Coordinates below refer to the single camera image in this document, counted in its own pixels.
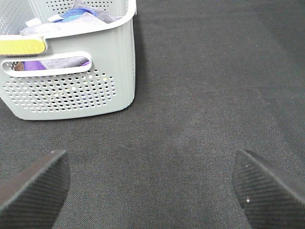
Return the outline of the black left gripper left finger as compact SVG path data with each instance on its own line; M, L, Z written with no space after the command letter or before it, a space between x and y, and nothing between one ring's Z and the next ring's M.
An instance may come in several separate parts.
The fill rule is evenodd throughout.
M51 229L69 187L69 156L53 151L0 186L0 227Z

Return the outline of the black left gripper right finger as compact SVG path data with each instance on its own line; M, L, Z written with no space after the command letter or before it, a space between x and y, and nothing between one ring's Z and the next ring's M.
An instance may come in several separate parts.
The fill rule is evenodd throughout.
M254 229L303 229L305 184L258 154L239 149L232 182Z

